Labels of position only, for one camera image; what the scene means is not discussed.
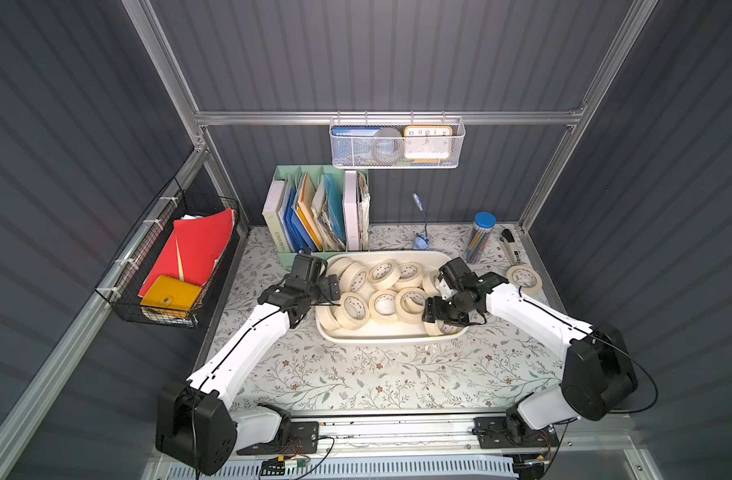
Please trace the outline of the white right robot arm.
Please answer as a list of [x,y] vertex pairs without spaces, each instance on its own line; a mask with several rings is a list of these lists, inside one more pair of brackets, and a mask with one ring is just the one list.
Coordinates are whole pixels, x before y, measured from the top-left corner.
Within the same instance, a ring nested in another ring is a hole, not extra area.
[[477,275],[460,257],[440,267],[436,289],[425,301],[425,325],[469,327],[471,312],[491,314],[524,330],[563,363],[558,385],[529,394],[507,410],[507,435],[515,445],[560,422],[599,421],[638,389],[634,362],[613,326],[567,316],[499,274]]

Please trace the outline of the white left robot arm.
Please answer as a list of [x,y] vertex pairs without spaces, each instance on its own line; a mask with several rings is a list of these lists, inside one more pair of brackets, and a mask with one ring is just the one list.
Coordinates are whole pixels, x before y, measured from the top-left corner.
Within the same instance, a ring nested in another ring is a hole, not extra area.
[[279,453],[291,444],[290,416],[260,404],[238,413],[235,398],[269,349],[315,306],[340,298],[339,281],[326,262],[295,256],[291,271],[259,296],[248,319],[222,349],[183,382],[169,382],[157,404],[155,448],[212,475],[235,452],[264,445]]

